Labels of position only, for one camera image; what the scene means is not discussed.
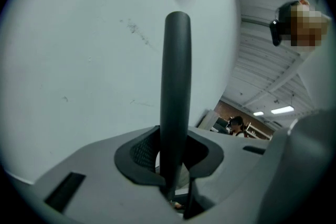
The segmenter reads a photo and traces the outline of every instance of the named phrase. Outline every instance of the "gray surface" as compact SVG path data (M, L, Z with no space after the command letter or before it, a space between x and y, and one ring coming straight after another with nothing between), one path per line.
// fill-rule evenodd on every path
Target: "gray surface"
M222 202L207 213L193 219L193 223L256 223L260 205L283 155L287 137L286 129L277 131L262 158L253 169L241 177L241 182L230 193L225 190L226 184L228 182L233 184L235 176L232 175L233 180L224 182L224 178L228 179L226 174L228 169L218 169L220 173L217 173L217 181L213 181L212 189L210 185L202 187L197 179L200 194L211 200L221 200ZM241 162L232 160L229 165L237 167L241 164Z
M224 151L224 160L218 169L210 177L196 179L199 194L217 204L242 183L262 157L262 155L243 150L243 147L253 145L266 149L269 141L220 135L202 130L199 130L198 134L217 143Z
M42 200L69 172L83 173L87 177L65 209L65 216L83 223L97 224L181 222L157 187L133 184L114 165L116 149L149 129L83 147L41 177L32 190ZM224 160L214 174L196 179L199 194L219 205L190 221L221 223L223 219L229 219L227 223L251 223L258 214L258 205L280 159L283 134L275 135L269 142L218 135L194 127L189 129L217 143L224 150ZM245 145L269 147L261 157L243 151Z
M13 186L18 190L28 189L31 186L30 184L24 183L10 175L9 175L9 179L10 179L10 182L13 184Z
M269 224L270 219L282 221L304 201L312 204L327 195L333 198L332 177L323 181L323 190L316 191L315 195L312 191L335 155L336 136L332 131L335 119L336 110L321 112L301 119L293 127L274 179L264 196L259 223Z
M64 211L71 219L92 224L181 222L159 188L132 183L114 164L114 153L120 145L150 129L81 148L42 176L32 187L33 192L45 199L70 172L81 173L86 178Z

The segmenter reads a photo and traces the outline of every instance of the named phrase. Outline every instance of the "ceiling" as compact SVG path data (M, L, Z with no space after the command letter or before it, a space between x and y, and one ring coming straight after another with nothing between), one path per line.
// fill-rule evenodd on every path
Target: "ceiling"
M238 58L228 86L221 98L257 117L273 130L288 127L295 118L316 111L297 74L309 52L298 53L289 46L272 44L269 22L275 10L290 0L240 0L242 14ZM320 0L308 0L319 8ZM270 111L284 106L293 112L274 115Z

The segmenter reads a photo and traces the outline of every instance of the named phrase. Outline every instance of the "fluorescent light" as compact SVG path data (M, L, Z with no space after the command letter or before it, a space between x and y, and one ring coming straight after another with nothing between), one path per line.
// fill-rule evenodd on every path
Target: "fluorescent light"
M271 112L273 114L280 114L280 113L285 113L285 112L290 112L290 111L294 111L294 108L292 108L290 105L289 106L286 106L284 108L281 108L281 109L274 109L274 110L271 110Z
M264 113L261 112L261 111L253 113L254 116L261 116L261 115L263 115L263 114L264 114Z

